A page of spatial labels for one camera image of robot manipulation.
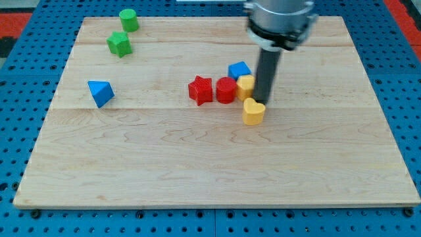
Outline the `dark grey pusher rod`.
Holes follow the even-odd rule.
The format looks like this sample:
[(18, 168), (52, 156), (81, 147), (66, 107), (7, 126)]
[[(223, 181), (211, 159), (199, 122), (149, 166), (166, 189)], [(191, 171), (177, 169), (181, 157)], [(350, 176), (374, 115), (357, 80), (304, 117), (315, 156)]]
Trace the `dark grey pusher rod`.
[(258, 103), (264, 105), (268, 103), (280, 55), (281, 51), (261, 49), (259, 52), (253, 89), (253, 99)]

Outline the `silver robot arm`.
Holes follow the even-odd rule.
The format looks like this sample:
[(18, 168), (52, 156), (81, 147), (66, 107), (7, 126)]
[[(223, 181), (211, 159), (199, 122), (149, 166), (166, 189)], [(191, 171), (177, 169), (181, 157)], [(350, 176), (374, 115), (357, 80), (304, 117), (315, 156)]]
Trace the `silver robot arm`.
[(252, 98), (268, 103), (283, 50), (293, 51), (310, 35), (318, 15), (311, 0), (250, 0), (243, 4), (247, 13), (247, 34), (259, 47)]

